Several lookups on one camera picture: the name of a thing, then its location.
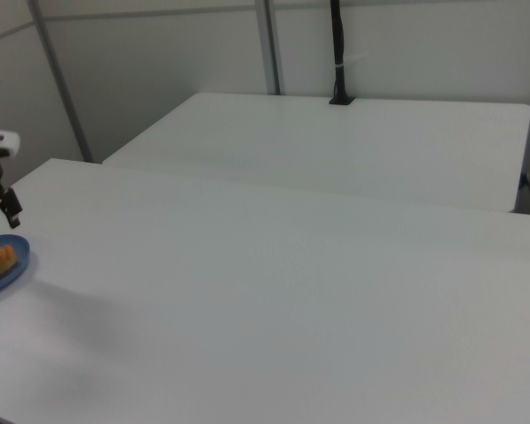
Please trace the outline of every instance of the white wall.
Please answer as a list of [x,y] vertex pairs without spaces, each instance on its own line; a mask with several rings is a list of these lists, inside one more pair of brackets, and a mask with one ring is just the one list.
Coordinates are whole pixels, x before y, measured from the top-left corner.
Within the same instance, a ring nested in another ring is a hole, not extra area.
[[[367,54],[346,66],[353,95],[530,104],[530,0],[353,6],[342,15],[345,54]],[[329,9],[279,7],[276,27],[285,93],[331,95]],[[527,156],[530,171],[530,140]]]
[[[30,21],[24,0],[0,0],[0,34]],[[34,26],[0,38],[0,128],[22,142],[18,156],[4,160],[6,185],[51,157],[82,159]]]
[[40,0],[45,17],[254,6],[254,3],[254,0]]
[[0,34],[31,20],[31,14],[24,0],[0,0]]
[[[76,10],[75,3],[61,10],[61,2],[50,3],[55,5],[51,8],[42,1],[42,9],[44,15],[70,11],[88,18],[97,9],[84,2]],[[110,13],[127,12],[125,3],[111,2]],[[184,2],[133,5],[151,3]],[[222,3],[248,2],[225,0],[215,6]],[[250,3],[247,10],[173,14],[173,6],[164,16],[47,21],[97,162],[195,93],[267,93],[254,1]]]

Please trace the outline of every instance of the blue plate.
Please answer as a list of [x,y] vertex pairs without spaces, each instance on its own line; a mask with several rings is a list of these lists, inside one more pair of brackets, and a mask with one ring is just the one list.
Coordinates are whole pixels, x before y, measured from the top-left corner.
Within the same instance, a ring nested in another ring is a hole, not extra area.
[[13,283],[22,275],[29,263],[29,242],[20,236],[3,234],[0,236],[0,246],[11,245],[18,256],[18,261],[7,272],[0,276],[0,290]]

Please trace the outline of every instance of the white table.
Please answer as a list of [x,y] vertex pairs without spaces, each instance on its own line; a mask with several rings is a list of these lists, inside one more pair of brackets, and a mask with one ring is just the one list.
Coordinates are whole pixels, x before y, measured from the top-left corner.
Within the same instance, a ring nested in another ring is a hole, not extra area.
[[530,216],[63,161],[16,189],[7,420],[530,422]]
[[104,163],[507,212],[529,123],[518,104],[199,94]]

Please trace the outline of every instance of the table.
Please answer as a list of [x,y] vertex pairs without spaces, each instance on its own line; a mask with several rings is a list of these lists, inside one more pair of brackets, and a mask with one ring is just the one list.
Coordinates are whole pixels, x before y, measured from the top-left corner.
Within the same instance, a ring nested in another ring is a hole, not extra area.
[[518,104],[198,94],[104,163],[507,212],[529,123]]
[[57,160],[15,188],[7,420],[530,422],[530,216]]

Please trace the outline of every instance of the table top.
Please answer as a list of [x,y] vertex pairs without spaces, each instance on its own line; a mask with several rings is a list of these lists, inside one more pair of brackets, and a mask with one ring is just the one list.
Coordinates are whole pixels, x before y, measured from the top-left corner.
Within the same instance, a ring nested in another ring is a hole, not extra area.
[[58,160],[15,188],[7,420],[530,422],[530,216]]
[[104,163],[507,212],[529,123],[519,104],[198,94]]

